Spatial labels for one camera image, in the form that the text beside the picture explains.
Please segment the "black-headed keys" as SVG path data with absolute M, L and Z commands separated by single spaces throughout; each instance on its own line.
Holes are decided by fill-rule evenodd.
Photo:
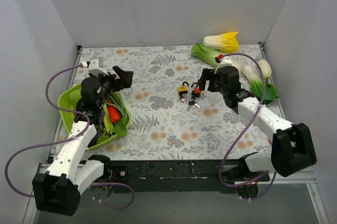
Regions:
M 196 101 L 195 100 L 190 100 L 189 102 L 188 102 L 188 109 L 187 110 L 189 110 L 191 107 L 197 107 L 197 108 L 200 108 L 200 106 L 196 103 Z

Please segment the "orange padlock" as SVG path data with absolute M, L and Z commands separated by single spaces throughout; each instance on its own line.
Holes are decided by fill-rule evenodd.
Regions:
M 191 88 L 192 88 L 192 92 L 191 92 L 192 100 L 196 100 L 197 98 L 201 96 L 202 91 L 199 89 L 199 85 L 197 82 L 194 82 L 191 85 Z

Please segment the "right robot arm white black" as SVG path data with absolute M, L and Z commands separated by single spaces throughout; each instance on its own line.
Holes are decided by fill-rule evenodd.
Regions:
M 241 87 L 235 67 L 203 69 L 198 85 L 201 90 L 221 93 L 228 108 L 252 121 L 272 141 L 271 152 L 240 158 L 238 173 L 243 180 L 253 179 L 262 171 L 288 177 L 317 163 L 309 127 L 304 123 L 293 124 L 261 105 L 251 92 Z

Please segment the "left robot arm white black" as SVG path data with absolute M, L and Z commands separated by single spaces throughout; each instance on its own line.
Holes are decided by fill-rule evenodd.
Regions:
M 111 187 L 114 174 L 103 155 L 89 158 L 79 167 L 81 158 L 105 115 L 104 105 L 116 91 L 132 85 L 133 72 L 113 67 L 114 74 L 101 68 L 90 69 L 81 82 L 81 97 L 76 105 L 76 117 L 66 142 L 56 159 L 32 181 L 36 207 L 39 211 L 72 216 L 78 209 L 81 195 L 90 186 Z

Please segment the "yellow padlock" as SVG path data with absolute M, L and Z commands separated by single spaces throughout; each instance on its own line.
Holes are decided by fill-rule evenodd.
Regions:
M 184 81 L 181 86 L 178 87 L 178 94 L 179 95 L 186 95 L 188 93 L 189 83 Z

